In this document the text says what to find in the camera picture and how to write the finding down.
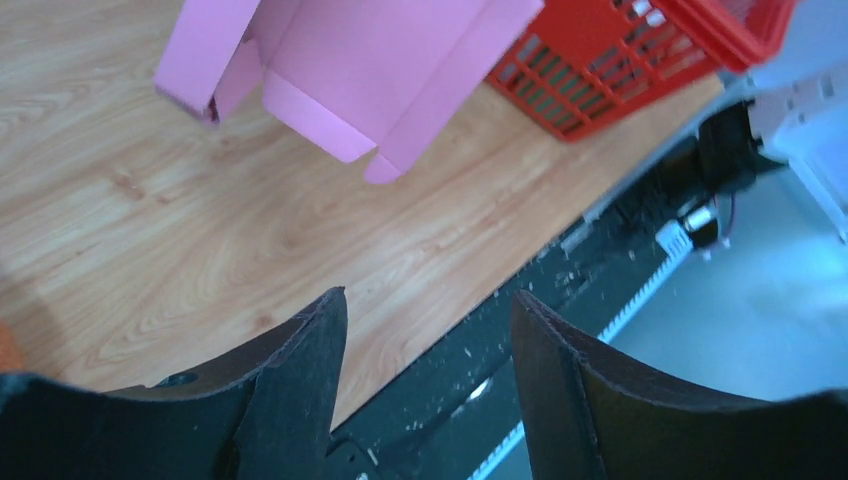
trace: wooden tabletop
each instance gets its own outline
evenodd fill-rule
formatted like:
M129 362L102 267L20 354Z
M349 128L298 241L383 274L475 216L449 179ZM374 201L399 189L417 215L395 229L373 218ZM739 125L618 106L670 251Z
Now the wooden tabletop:
M577 145L480 87L367 185L253 96L217 131L151 77L179 0L0 4L0 317L29 368L151 385L344 285L343 421L721 90Z

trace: red basket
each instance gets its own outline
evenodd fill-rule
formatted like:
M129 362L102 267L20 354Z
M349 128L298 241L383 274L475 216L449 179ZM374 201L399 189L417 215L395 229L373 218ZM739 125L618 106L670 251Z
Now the red basket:
M774 56L800 0L547 0L487 81L577 140L712 73Z

